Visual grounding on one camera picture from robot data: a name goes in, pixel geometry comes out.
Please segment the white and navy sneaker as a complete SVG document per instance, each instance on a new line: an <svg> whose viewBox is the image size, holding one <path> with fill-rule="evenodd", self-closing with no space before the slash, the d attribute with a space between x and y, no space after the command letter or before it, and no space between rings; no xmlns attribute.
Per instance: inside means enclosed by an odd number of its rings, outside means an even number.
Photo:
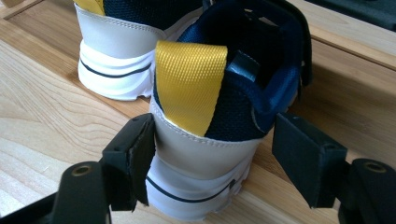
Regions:
<svg viewBox="0 0 396 224"><path fill-rule="evenodd" d="M73 0L82 34L78 78L106 98L149 97L154 52L203 13L204 0Z"/></svg>
<svg viewBox="0 0 396 224"><path fill-rule="evenodd" d="M276 114L311 80L304 15L287 0L218 0L155 49L148 199L195 221L227 206Z"/></svg>

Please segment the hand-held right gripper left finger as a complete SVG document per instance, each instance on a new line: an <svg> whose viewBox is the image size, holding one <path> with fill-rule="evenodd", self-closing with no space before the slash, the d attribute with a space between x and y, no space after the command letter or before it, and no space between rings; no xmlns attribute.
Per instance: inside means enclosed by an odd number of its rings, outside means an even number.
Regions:
<svg viewBox="0 0 396 224"><path fill-rule="evenodd" d="M146 178L155 155L155 121L151 113L130 119L102 152L108 201L112 211L149 205Z"/></svg>

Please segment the three-tier wooden shoe rack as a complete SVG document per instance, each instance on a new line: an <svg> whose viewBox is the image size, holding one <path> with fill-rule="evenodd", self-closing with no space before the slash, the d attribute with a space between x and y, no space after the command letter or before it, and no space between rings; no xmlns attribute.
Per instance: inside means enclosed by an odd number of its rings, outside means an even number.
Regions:
<svg viewBox="0 0 396 224"><path fill-rule="evenodd" d="M291 108L350 159L396 168L396 34L305 0L291 0L312 35L312 83ZM95 161L149 102L109 100L78 81L81 35L72 0L0 3L0 217L53 193L65 169ZM310 209L261 143L240 193L204 224L336 224Z"/></svg>

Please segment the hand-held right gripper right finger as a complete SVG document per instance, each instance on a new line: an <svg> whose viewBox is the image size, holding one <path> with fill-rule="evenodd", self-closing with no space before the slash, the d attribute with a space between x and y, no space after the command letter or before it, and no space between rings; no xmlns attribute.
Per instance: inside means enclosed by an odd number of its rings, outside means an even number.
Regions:
<svg viewBox="0 0 396 224"><path fill-rule="evenodd" d="M331 208L347 149L313 124L278 113L272 153L310 208Z"/></svg>

